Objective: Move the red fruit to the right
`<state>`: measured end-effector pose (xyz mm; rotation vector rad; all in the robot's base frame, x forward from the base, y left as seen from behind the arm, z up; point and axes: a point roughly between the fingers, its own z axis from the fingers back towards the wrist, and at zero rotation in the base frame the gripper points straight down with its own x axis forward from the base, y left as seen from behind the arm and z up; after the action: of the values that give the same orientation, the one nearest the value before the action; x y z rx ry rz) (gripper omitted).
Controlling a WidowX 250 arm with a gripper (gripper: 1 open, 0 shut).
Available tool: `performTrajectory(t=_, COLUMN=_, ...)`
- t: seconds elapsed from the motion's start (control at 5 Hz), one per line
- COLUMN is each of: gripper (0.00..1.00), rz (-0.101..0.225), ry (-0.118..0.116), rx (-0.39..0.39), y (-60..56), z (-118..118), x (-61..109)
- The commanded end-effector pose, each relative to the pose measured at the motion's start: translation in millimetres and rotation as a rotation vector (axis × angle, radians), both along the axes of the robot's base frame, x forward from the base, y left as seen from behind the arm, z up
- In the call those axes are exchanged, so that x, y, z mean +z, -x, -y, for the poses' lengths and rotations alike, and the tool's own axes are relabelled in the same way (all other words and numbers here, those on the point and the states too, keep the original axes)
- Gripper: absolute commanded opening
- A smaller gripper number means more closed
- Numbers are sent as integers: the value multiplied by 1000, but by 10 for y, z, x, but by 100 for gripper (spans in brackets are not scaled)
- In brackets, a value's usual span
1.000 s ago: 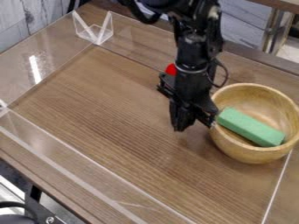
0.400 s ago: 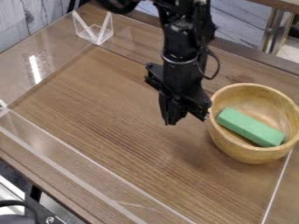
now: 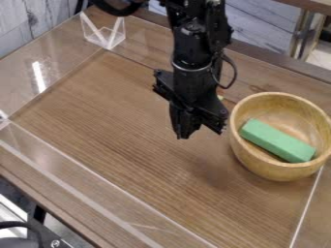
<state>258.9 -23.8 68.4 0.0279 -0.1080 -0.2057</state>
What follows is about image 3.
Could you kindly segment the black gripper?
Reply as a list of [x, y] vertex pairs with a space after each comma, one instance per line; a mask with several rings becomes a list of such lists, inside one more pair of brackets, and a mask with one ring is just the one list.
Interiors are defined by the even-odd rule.
[[218, 98], [218, 79], [223, 60], [189, 64], [173, 58], [174, 71], [155, 70], [153, 90], [170, 102], [173, 128], [179, 140], [187, 140], [205, 125], [223, 132], [229, 110]]

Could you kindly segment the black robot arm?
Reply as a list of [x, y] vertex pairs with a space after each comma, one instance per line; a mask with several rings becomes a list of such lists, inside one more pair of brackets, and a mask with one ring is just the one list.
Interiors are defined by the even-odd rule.
[[226, 0], [158, 0], [166, 8], [174, 51], [174, 70], [154, 71], [153, 90], [170, 103], [174, 132], [186, 140], [202, 127], [221, 133], [229, 122], [229, 109], [218, 97], [223, 64], [233, 28], [229, 24]]

